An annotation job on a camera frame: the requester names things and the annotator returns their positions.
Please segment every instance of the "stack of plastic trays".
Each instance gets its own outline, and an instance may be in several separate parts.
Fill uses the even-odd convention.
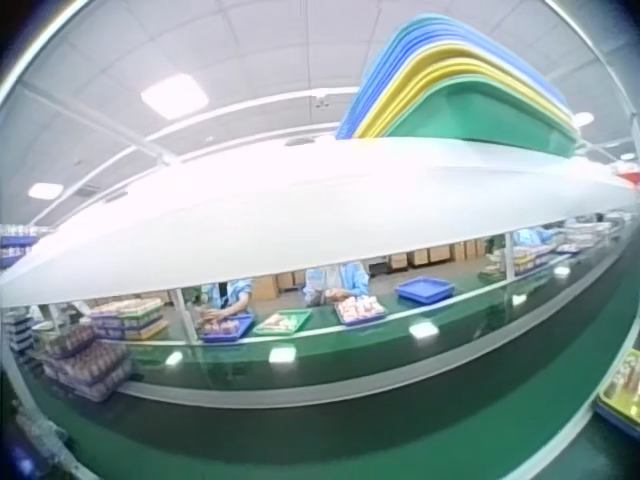
[[[513,145],[569,157],[580,137],[564,97],[513,53],[437,15],[393,37],[336,138],[418,136]]]

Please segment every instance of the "round ceiling light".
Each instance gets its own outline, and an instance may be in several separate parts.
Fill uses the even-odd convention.
[[[593,114],[590,112],[580,112],[573,116],[573,126],[580,128],[593,122]]]

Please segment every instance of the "green tray with items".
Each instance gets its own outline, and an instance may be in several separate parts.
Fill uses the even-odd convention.
[[[256,335],[293,335],[311,317],[311,309],[279,310],[253,329]]]

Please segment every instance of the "white shelf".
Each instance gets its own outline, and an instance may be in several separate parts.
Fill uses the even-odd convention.
[[[383,138],[168,167],[81,212],[0,276],[5,307],[294,271],[636,202],[606,169],[521,149]]]

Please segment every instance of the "ceiling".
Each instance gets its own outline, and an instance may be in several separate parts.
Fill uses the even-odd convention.
[[[640,44],[622,27],[620,14],[598,0],[560,3],[606,54],[630,96],[640,98],[640,87],[631,81],[640,71]],[[589,142],[629,136],[605,69],[541,0],[95,0],[54,37],[23,80],[148,136],[172,124],[140,99],[142,90],[160,80],[178,72],[191,75],[209,97],[205,112],[292,91],[355,87],[390,35],[427,12],[490,35],[551,79],[574,112],[595,115],[583,129]],[[272,102],[154,141],[181,155],[265,132],[338,122],[350,98],[329,95],[322,107],[310,96]],[[52,205],[27,196],[34,183],[69,188],[128,146],[21,88],[2,113],[3,223],[30,222]],[[619,155],[632,146],[610,150]],[[594,159],[607,161],[597,154]],[[89,183],[105,191],[155,165],[134,151]],[[37,223],[52,225],[86,200],[71,195],[56,202]]]

